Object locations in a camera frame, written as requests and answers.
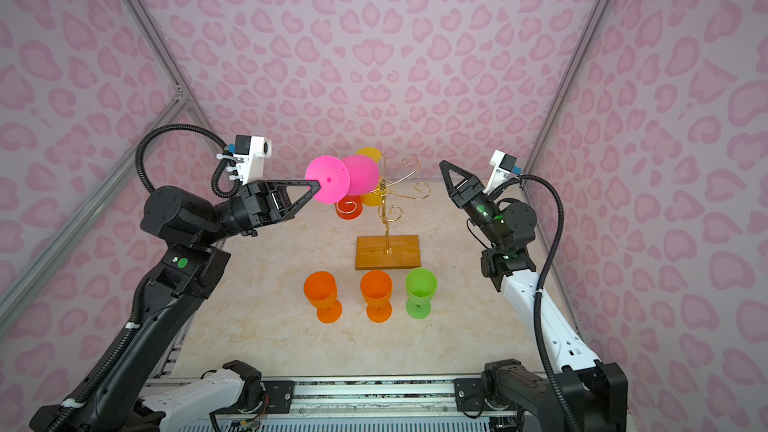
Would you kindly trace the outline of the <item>pink wine glass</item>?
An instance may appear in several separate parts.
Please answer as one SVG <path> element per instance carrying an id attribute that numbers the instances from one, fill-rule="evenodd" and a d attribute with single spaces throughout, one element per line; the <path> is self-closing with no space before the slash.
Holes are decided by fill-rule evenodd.
<path id="1" fill-rule="evenodd" d="M 360 196 L 364 193 L 365 166 L 369 159 L 353 155 L 344 159 L 324 155 L 308 165 L 304 178 L 317 180 L 321 191 L 314 198 L 323 204 L 335 204 L 344 196 Z"/>

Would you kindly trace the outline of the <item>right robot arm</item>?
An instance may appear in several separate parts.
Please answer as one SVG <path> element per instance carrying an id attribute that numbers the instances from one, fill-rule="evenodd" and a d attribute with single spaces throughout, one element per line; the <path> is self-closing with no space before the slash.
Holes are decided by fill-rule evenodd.
<path id="1" fill-rule="evenodd" d="M 480 375 L 478 394 L 458 409 L 473 419 L 486 410 L 511 411 L 517 429 L 531 414 L 543 431 L 626 430 L 626 375 L 579 337 L 545 289 L 564 229 L 563 204 L 555 188 L 541 177 L 520 173 L 509 155 L 496 160 L 487 184 L 447 160 L 441 161 L 440 171 L 448 197 L 488 241 L 481 252 L 482 275 L 526 320 L 543 367 L 536 374 L 516 359 L 490 362 Z M 535 266 L 527 250 L 536 237 L 534 208 L 502 195 L 527 182 L 550 192 L 560 219 L 542 267 Z"/>

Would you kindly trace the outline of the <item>orange wine glass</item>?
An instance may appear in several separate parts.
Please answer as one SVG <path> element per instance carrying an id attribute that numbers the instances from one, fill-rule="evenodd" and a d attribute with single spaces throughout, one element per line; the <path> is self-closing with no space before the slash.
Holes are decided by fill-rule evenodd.
<path id="1" fill-rule="evenodd" d="M 311 274 L 304 282 L 303 292 L 316 309 L 320 322 L 330 324 L 341 317 L 343 307 L 337 298 L 337 285 L 331 273 L 318 271 Z"/>
<path id="2" fill-rule="evenodd" d="M 366 303 L 366 314 L 374 323 L 386 322 L 392 314 L 390 303 L 393 282 L 384 271 L 372 270 L 360 281 L 360 290 Z"/>

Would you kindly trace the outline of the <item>yellow wine glass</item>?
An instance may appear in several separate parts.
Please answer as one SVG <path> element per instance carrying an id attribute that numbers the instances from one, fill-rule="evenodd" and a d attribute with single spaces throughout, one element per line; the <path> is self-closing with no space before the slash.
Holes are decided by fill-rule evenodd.
<path id="1" fill-rule="evenodd" d="M 364 147 L 356 152 L 359 156 L 369 159 L 365 166 L 364 173 L 364 193 L 360 195 L 362 204 L 368 207 L 378 207 L 381 204 L 381 196 L 376 193 L 379 186 L 380 171 L 379 163 L 382 160 L 382 152 L 375 147 Z"/>

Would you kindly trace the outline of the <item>red wine glass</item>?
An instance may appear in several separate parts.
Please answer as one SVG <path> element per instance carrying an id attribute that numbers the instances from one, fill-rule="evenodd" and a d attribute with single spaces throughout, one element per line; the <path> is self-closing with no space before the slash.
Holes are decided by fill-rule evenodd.
<path id="1" fill-rule="evenodd" d="M 359 196 L 344 196 L 335 204 L 336 215 L 343 220 L 354 220 L 359 217 L 364 210 L 361 198 Z"/>

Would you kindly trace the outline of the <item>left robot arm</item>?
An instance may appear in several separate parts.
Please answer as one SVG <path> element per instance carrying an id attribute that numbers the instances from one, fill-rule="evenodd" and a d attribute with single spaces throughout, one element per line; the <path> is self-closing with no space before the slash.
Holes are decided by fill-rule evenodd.
<path id="1" fill-rule="evenodd" d="M 218 242 L 294 218 L 320 189 L 316 180 L 257 180 L 217 205 L 176 186 L 152 191 L 140 227 L 166 243 L 164 255 L 140 280 L 129 318 L 107 351 L 60 404 L 34 414 L 31 429 L 159 430 L 165 413 L 139 404 L 139 394 L 221 280 L 231 255 Z"/>

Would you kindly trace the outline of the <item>green wine glass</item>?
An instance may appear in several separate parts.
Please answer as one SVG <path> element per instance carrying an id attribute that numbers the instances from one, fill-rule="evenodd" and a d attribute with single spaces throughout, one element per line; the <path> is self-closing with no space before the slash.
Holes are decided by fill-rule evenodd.
<path id="1" fill-rule="evenodd" d="M 438 288 L 436 276 L 426 268 L 415 268 L 407 274 L 405 287 L 406 312 L 413 319 L 425 319 L 431 313 L 431 300 Z"/>

